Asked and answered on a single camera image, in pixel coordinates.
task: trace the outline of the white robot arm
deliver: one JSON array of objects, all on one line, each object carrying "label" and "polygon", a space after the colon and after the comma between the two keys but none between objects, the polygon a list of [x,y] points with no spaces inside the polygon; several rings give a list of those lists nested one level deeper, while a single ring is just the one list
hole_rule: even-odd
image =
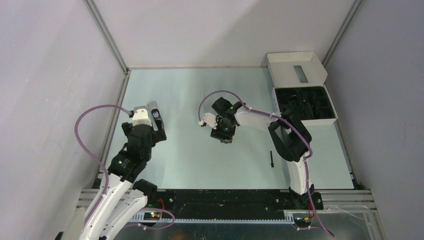
[{"label": "white robot arm", "polygon": [[[233,105],[222,97],[215,101],[212,108],[218,115],[210,112],[205,113],[199,122],[202,126],[209,125],[212,128],[211,137],[219,139],[222,143],[231,143],[236,126],[250,126],[270,132],[277,152],[283,159],[287,160],[288,172],[290,174],[290,189],[298,195],[303,195],[307,192],[307,178],[303,161],[309,152],[296,135],[286,132],[284,124],[276,118],[251,112],[242,107],[240,102]],[[311,141],[311,136],[300,120],[296,120],[291,115],[283,115],[282,117],[294,122],[294,124],[303,130],[302,133],[305,135],[305,138]]]},{"label": "white robot arm", "polygon": [[[156,185],[143,179],[135,181],[151,159],[152,147],[166,140],[156,103],[149,103],[148,106],[157,130],[152,126],[147,106],[134,108],[132,123],[122,124],[128,141],[104,173],[100,190],[85,211],[85,224],[79,223],[79,220],[72,221],[76,222],[76,226],[83,226],[82,230],[79,228],[76,232],[75,228],[68,227],[73,232],[69,233],[67,229],[64,233],[59,233],[56,240],[113,240],[134,214],[149,201],[156,201]],[[128,197],[116,207],[131,187]]]}]

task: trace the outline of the white wall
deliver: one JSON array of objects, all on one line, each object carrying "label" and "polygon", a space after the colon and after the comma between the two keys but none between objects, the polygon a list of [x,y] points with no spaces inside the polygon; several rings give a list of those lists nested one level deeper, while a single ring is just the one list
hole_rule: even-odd
[{"label": "white wall", "polygon": [[322,60],[354,0],[96,0],[130,67],[260,66],[270,52]]},{"label": "white wall", "polygon": [[423,239],[424,1],[365,1],[327,86],[390,240]]},{"label": "white wall", "polygon": [[[50,240],[94,169],[74,124],[114,103],[122,72],[81,0],[0,3],[0,239]],[[99,153],[111,110],[83,120]]]}]

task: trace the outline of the black rail base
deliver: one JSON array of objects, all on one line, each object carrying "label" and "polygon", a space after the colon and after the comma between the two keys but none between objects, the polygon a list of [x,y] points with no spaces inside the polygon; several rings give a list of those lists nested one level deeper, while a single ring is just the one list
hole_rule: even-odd
[{"label": "black rail base", "polygon": [[[292,192],[279,189],[158,189],[157,197],[177,219],[281,220],[284,210],[309,208],[309,201],[299,204]],[[312,200],[317,210],[324,209],[319,192]]]}]

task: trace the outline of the black foam insert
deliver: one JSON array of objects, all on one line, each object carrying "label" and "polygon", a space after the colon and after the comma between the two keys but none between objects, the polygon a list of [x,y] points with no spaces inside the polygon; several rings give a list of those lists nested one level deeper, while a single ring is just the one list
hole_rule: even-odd
[{"label": "black foam insert", "polygon": [[335,117],[326,90],[322,86],[275,89],[280,112],[299,111],[301,120]]}]

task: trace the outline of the white box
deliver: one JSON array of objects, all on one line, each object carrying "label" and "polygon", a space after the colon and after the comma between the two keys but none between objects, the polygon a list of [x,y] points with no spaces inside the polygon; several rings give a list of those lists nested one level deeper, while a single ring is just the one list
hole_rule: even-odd
[{"label": "white box", "polygon": [[334,113],[334,118],[302,120],[305,126],[332,125],[337,120],[337,113],[324,85],[327,71],[313,51],[268,53],[266,55],[269,73],[274,87],[272,99],[276,112],[281,112],[276,89],[323,87]]}]

